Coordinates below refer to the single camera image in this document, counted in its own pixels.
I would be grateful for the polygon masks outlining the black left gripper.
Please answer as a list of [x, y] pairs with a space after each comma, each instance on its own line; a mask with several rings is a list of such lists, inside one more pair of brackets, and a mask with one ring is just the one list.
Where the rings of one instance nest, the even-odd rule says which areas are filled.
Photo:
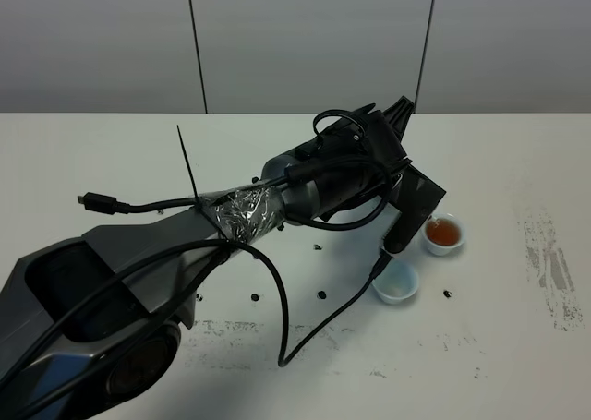
[[415, 112], [415, 104], [402, 96], [384, 112], [374, 110], [375, 106], [375, 103], [367, 104], [356, 108], [352, 114], [364, 120], [370, 156], [389, 171], [394, 171], [396, 165], [407, 157], [401, 141]]

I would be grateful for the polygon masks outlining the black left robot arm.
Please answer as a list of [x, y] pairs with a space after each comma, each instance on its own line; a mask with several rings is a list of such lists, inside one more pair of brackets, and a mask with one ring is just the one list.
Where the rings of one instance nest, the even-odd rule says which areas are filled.
[[20, 258], [1, 291], [1, 415], [86, 419], [139, 396], [175, 359], [198, 288], [239, 252], [283, 225], [350, 231], [368, 218], [334, 214], [376, 200], [400, 211], [370, 272], [376, 278], [422, 225], [416, 171], [402, 146], [414, 104], [328, 110], [313, 139], [266, 162], [248, 186], [131, 205], [88, 193], [105, 214], [175, 214], [106, 225]]

